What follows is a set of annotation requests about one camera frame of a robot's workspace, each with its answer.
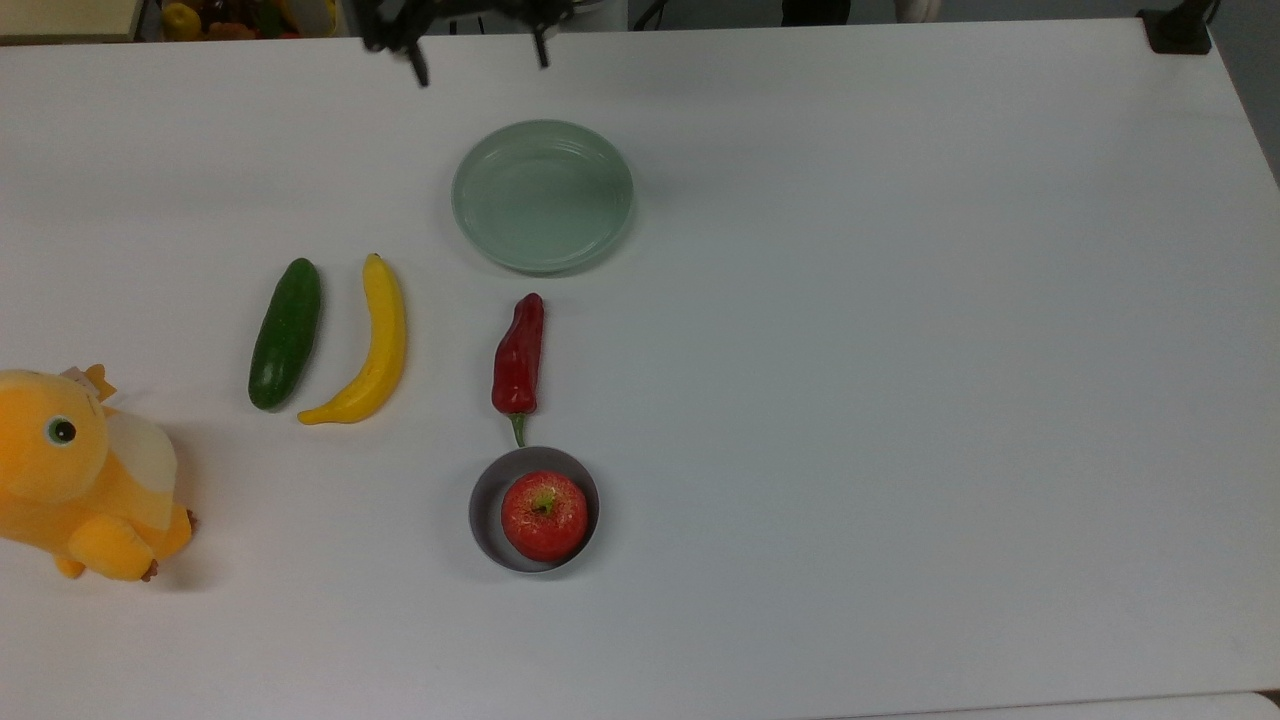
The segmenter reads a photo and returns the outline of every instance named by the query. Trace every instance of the gray bowl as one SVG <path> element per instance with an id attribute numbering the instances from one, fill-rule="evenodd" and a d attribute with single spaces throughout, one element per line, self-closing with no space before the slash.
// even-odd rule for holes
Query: gray bowl
<path id="1" fill-rule="evenodd" d="M 541 562 L 525 557 L 512 547 L 506 533 L 502 532 L 502 497 L 507 495 L 507 488 L 516 480 L 534 470 L 559 473 L 572 480 L 586 496 L 586 534 L 582 536 L 577 550 L 554 562 Z M 471 534 L 490 560 L 517 573 L 545 573 L 576 557 L 591 541 L 595 523 L 600 516 L 600 495 L 595 489 L 591 474 L 572 455 L 554 447 L 522 447 L 494 460 L 493 465 L 489 465 L 480 475 L 475 489 L 471 491 L 470 514 Z"/>

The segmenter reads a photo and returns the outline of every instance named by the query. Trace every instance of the small bowl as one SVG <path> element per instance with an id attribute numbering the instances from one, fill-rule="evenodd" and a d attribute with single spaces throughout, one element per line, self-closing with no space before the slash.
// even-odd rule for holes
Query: small bowl
<path id="1" fill-rule="evenodd" d="M 626 229 L 631 170 L 609 141 L 572 123 L 507 126 L 453 176 L 453 217 L 486 258 L 527 274 L 600 258 Z"/>
<path id="2" fill-rule="evenodd" d="M 502 532 L 502 497 L 521 477 L 535 470 L 550 470 L 568 478 L 586 496 L 586 534 L 577 550 L 554 562 L 530 560 L 521 555 Z M 471 534 L 476 544 L 498 565 L 517 573 L 545 573 L 568 562 L 582 552 L 595 533 L 600 516 L 600 495 L 595 480 L 572 455 L 554 447 L 522 447 L 493 461 L 471 491 Z"/>

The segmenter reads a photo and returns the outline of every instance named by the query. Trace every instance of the plush toy ear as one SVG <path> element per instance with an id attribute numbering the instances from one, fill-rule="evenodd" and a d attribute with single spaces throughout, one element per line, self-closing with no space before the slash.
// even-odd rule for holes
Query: plush toy ear
<path id="1" fill-rule="evenodd" d="M 101 364 L 90 365 L 88 370 L 83 372 L 79 368 L 68 368 L 63 370 L 61 375 L 84 386 L 84 389 L 92 392 L 99 402 L 115 395 L 115 387 L 106 382 L 106 368 Z"/>

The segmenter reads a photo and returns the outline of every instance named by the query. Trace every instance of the gray floor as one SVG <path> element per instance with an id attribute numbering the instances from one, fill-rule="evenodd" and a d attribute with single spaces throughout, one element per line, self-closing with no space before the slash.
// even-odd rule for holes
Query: gray floor
<path id="1" fill-rule="evenodd" d="M 631 0 L 634 23 L 652 0 Z M 1132 18 L 1179 0 L 942 0 L 940 22 Z M 662 29 L 776 27 L 782 0 L 669 0 Z M 892 0 L 854 0 L 850 23 L 893 22 Z M 1222 0 L 1212 24 L 1271 173 L 1280 178 L 1280 0 Z"/>

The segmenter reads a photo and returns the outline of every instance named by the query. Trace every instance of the green plate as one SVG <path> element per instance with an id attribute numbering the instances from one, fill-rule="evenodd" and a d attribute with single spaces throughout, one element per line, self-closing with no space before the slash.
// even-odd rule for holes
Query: green plate
<path id="1" fill-rule="evenodd" d="M 631 170 L 609 141 L 571 123 L 529 120 L 467 152 L 453 177 L 453 217 L 494 263 L 561 273 L 617 242 L 632 195 Z"/>

